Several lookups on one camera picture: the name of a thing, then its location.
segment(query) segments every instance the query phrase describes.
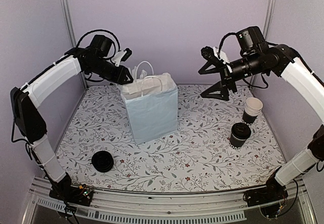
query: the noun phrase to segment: cable tie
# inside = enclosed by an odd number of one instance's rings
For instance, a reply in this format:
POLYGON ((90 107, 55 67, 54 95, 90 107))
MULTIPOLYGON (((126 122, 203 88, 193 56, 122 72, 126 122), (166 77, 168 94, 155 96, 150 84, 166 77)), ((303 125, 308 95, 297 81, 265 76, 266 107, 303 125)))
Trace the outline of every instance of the cable tie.
POLYGON ((20 88, 20 89, 24 88, 25 86, 29 87, 29 84, 28 84, 28 82, 25 82, 25 84, 23 84, 23 85, 21 86, 21 88, 20 88))
POLYGON ((307 172, 303 172, 302 170, 300 170, 297 166, 296 166, 296 164, 294 163, 294 161, 292 161, 292 164, 293 164, 293 166, 300 172, 300 173, 302 173, 302 174, 306 174, 307 172))
POLYGON ((56 157, 56 155, 54 154, 47 162, 45 163, 41 163, 41 164, 37 164, 38 166, 42 166, 45 167, 46 164, 48 164, 54 157, 56 157))

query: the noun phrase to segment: white zip tie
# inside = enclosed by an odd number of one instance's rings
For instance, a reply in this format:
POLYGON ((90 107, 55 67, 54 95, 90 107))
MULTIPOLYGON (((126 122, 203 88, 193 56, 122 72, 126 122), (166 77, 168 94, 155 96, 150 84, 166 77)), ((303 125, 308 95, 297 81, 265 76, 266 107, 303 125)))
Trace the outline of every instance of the white zip tie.
POLYGON ((54 179, 52 178, 52 175, 50 175, 49 173, 47 173, 49 175, 49 177, 51 178, 51 180, 53 180, 54 182, 57 182, 57 180, 59 180, 62 176, 66 175, 65 172, 63 172, 58 178, 54 179))
POLYGON ((38 164, 38 163, 37 163, 37 165, 38 165, 38 166, 43 166, 43 167, 45 167, 45 165, 48 164, 48 163, 49 163, 49 162, 50 162, 54 157, 56 157, 56 155, 53 155, 53 156, 52 156, 52 157, 51 157, 47 162, 42 163, 42 164, 38 164))
POLYGON ((306 172, 303 172, 303 171, 301 171, 296 165, 295 165, 295 163, 294 163, 294 161, 292 161, 292 164, 293 164, 293 166, 300 172, 300 173, 303 173, 303 174, 305 174, 306 172))
POLYGON ((24 88, 25 86, 29 87, 29 84, 28 84, 28 82, 25 82, 25 84, 23 84, 23 85, 21 86, 21 88, 20 88, 20 89, 24 88))

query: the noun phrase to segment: wire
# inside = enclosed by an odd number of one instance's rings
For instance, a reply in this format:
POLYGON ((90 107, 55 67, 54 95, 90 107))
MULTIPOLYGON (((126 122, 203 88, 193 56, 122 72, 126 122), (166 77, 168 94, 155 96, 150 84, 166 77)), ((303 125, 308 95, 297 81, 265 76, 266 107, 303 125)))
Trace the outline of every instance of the wire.
POLYGON ((105 30, 105 29, 95 29, 95 30, 91 30, 91 31, 85 33, 85 34, 84 34, 84 35, 79 39, 79 41, 77 42, 75 48, 78 48, 78 47, 80 46, 81 41, 82 41, 82 40, 83 40, 87 35, 89 35, 89 34, 91 34, 91 33, 95 33, 95 32, 106 32, 106 33, 109 33, 110 35, 112 35, 112 36, 114 37, 114 39, 116 40, 116 42, 117 42, 117 45, 118 45, 118 51, 120 51, 120 43, 119 43, 119 41, 118 41, 116 35, 114 35, 112 32, 110 32, 110 31, 108 31, 108 30, 105 30))
POLYGON ((313 72, 312 69, 310 69, 310 67, 307 65, 306 61, 303 59, 303 57, 298 53, 297 50, 295 50, 294 48, 291 48, 292 51, 300 58, 300 60, 302 61, 302 63, 304 64, 304 66, 307 68, 307 70, 312 73, 312 75, 315 77, 315 79, 322 85, 324 86, 324 82, 313 72))
POLYGON ((44 173, 46 175, 46 177, 48 178, 48 180, 50 181, 53 189, 55 189, 56 193, 59 195, 59 197, 62 199, 63 203, 65 204, 65 213, 67 214, 67 210, 66 209, 69 209, 69 211, 71 211, 75 221, 77 224, 80 224, 80 222, 78 221, 78 219, 76 218, 76 215, 74 214, 74 211, 73 209, 71 208, 71 206, 67 203, 67 201, 65 200, 65 198, 63 198, 60 194, 60 191, 58 190, 57 186, 56 186, 56 183, 49 177, 49 175, 47 174, 47 172, 44 170, 44 173))
POLYGON ((88 77, 88 78, 85 78, 85 80, 86 81, 91 81, 91 82, 102 82, 104 79, 102 79, 102 80, 92 80, 92 79, 90 79, 92 77, 92 72, 91 72, 91 74, 90 74, 90 76, 88 77))
POLYGON ((28 85, 32 84, 36 79, 38 79, 40 76, 42 76, 45 72, 47 72, 49 69, 51 69, 52 67, 54 67, 55 65, 59 64, 60 62, 64 61, 66 58, 68 58, 71 54, 67 54, 65 56, 63 56, 61 59, 57 60, 56 62, 54 62, 52 65, 48 66, 47 68, 45 68, 40 74, 38 74, 36 77, 34 77, 32 80, 30 80, 28 82, 27 85, 25 85, 21 90, 24 91, 28 85))
POLYGON ((250 87, 255 87, 255 88, 260 88, 260 89, 267 89, 269 87, 269 83, 265 80, 264 76, 261 74, 261 78, 262 78, 262 81, 263 83, 266 85, 265 87, 261 87, 261 86, 255 86, 255 85, 252 85, 250 84, 248 81, 246 81, 245 79, 243 79, 243 81, 249 85, 250 87))
POLYGON ((320 169, 319 168, 319 162, 316 164, 316 170, 317 170, 317 172, 322 172, 323 170, 324 170, 324 164, 323 164, 323 166, 322 166, 322 168, 320 169))
POLYGON ((217 55, 218 55, 218 59, 221 59, 221 57, 220 57, 220 53, 221 53, 221 49, 222 49, 222 47, 223 47, 223 44, 224 44, 225 39, 226 39, 227 37, 231 36, 231 35, 236 35, 236 33, 234 33, 234 32, 228 33, 228 34, 226 34, 226 35, 221 39, 221 42, 219 43, 219 46, 218 46, 218 53, 217 53, 217 55))
POLYGON ((297 200, 297 197, 298 197, 298 183, 297 183, 296 180, 293 180, 293 181, 294 181, 295 184, 296 184, 296 196, 295 196, 295 198, 294 198, 294 201, 293 201, 292 205, 288 208, 287 211, 285 211, 284 213, 278 215, 277 217, 280 217, 280 216, 283 216, 283 215, 287 214, 288 211, 290 211, 290 210, 293 208, 293 206, 295 205, 295 203, 296 203, 296 200, 297 200))
POLYGON ((16 118, 15 118, 15 105, 14 105, 14 118, 13 118, 13 121, 12 121, 12 129, 11 129, 11 142, 12 143, 16 143, 16 142, 25 142, 25 150, 30 158, 30 160, 32 160, 32 157, 31 157, 31 149, 29 148, 30 146, 30 142, 24 138, 19 138, 19 139, 16 139, 14 140, 14 135, 15 135, 15 121, 16 121, 16 118))
POLYGON ((284 195, 282 195, 283 196, 283 206, 286 206, 287 205, 287 198, 284 196, 284 195))
POLYGON ((270 45, 270 46, 277 46, 276 43, 270 43, 270 42, 267 42, 267 43, 268 43, 268 45, 270 45))
POLYGON ((116 55, 116 45, 115 45, 114 41, 111 41, 111 42, 112 42, 112 45, 113 45, 113 54, 112 54, 111 57, 103 58, 105 60, 111 60, 116 55))

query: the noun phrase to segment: white coffee cup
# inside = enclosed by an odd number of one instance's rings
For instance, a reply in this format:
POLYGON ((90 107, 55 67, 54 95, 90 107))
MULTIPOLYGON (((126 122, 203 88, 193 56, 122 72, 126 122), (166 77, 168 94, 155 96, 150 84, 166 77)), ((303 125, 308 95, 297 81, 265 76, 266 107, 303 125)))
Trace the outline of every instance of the white coffee cup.
POLYGON ((263 108, 261 100, 257 98, 248 98, 244 107, 243 120, 246 123, 253 123, 263 108))

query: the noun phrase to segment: leaf pattern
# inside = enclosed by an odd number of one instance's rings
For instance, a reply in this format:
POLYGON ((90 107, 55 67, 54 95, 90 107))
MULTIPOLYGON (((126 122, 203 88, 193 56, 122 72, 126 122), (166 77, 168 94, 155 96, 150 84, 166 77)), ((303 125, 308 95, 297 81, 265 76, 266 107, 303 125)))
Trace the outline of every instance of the leaf pattern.
POLYGON ((57 158, 76 184, 146 192, 223 191, 264 184, 284 163, 264 116, 241 149, 229 144, 230 130, 240 122, 245 86, 230 101, 203 99, 206 85, 180 85, 178 131, 135 144, 125 105, 116 86, 92 86, 79 106, 57 158), (91 165, 95 152, 109 151, 114 166, 106 173, 91 165))

